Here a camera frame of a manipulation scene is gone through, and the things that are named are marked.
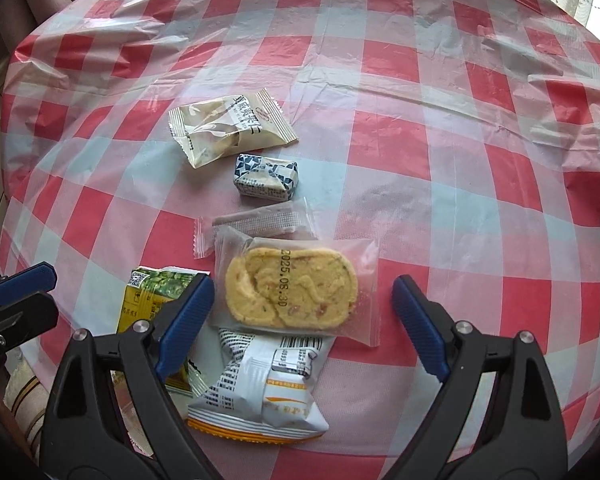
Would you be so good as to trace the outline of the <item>yellow green pea packet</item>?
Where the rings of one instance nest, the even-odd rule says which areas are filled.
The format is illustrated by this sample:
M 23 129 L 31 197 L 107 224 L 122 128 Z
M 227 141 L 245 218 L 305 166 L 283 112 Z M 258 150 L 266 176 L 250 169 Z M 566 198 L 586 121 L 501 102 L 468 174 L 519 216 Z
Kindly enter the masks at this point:
M 152 321 L 169 301 L 178 301 L 190 283 L 194 293 L 185 298 L 185 308 L 170 328 L 166 357 L 158 359 L 157 373 L 169 389 L 192 396 L 188 383 L 187 358 L 190 348 L 208 318 L 214 303 L 214 285 L 208 271 L 167 266 L 162 269 L 140 266 L 131 272 L 122 299 L 117 332 L 123 333 L 135 322 Z

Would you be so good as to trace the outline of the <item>white orange snack packet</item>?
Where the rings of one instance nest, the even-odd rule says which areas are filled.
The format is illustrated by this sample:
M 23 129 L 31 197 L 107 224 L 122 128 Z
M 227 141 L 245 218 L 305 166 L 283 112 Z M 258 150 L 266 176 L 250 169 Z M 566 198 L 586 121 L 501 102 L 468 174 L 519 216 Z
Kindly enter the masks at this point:
M 187 356 L 188 426 L 250 443 L 321 437 L 329 424 L 313 389 L 334 341 L 204 328 Z

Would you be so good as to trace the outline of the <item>clear yellow cookie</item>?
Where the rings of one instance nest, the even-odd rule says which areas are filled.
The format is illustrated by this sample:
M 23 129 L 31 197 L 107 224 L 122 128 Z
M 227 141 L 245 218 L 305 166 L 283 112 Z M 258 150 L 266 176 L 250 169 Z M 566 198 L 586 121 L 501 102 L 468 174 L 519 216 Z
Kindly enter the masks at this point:
M 378 346 L 376 240 L 284 240 L 221 226 L 214 255 L 213 326 Z

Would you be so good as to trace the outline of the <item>cream snack wrapper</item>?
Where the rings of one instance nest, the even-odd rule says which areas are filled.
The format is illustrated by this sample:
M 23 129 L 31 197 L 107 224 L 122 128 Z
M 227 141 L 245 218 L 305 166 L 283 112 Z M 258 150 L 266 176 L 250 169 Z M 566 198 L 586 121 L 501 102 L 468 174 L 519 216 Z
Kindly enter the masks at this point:
M 169 110 L 168 119 L 172 139 L 195 169 L 226 156 L 298 141 L 265 89 L 177 106 Z

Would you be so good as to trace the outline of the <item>small blue white candy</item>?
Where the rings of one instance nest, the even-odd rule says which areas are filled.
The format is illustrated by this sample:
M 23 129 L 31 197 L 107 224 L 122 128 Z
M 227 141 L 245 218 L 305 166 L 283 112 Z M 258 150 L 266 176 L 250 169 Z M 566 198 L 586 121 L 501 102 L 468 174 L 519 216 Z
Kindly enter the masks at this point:
M 298 164 L 292 160 L 239 154 L 233 183 L 242 196 L 286 202 L 294 198 L 299 182 Z

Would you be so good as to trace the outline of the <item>clear grey wafer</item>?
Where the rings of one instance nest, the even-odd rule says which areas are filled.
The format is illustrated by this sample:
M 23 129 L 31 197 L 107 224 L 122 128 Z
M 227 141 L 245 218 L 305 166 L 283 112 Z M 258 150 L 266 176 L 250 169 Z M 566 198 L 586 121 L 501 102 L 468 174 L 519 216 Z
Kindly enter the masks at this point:
M 316 240 L 314 215 L 309 204 L 302 200 L 258 207 L 227 214 L 214 219 L 196 220 L 193 235 L 193 256 L 206 258 L 214 251 L 216 234 L 222 226 L 229 226 L 251 237 L 274 237 L 285 240 Z

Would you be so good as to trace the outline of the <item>striped towel sofa cover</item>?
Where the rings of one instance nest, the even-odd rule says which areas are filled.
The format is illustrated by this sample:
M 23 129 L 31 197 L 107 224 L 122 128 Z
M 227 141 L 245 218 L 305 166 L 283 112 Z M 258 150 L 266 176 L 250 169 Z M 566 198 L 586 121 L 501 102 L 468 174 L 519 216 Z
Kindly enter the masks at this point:
M 4 402 L 15 419 L 23 440 L 35 461 L 40 456 L 40 445 L 48 392 L 26 360 L 20 360 L 10 373 Z

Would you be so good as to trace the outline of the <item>red white checkered tablecloth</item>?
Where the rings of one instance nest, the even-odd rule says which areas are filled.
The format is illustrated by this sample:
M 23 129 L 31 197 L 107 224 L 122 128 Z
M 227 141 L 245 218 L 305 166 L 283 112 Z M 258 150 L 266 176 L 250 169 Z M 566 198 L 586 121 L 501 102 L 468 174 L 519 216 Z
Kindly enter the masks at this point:
M 244 206 L 194 169 L 172 107 L 268 90 L 328 240 L 378 241 L 375 348 L 340 339 L 295 448 L 200 434 L 229 479 L 378 479 L 438 382 L 390 306 L 410 274 L 487 334 L 531 332 L 571 456 L 600 424 L 600 42 L 550 0 L 76 0 L 20 44 L 3 93 L 0 270 L 58 274 L 44 385 L 72 332 L 112 333 L 137 266 L 196 268 L 197 222 Z

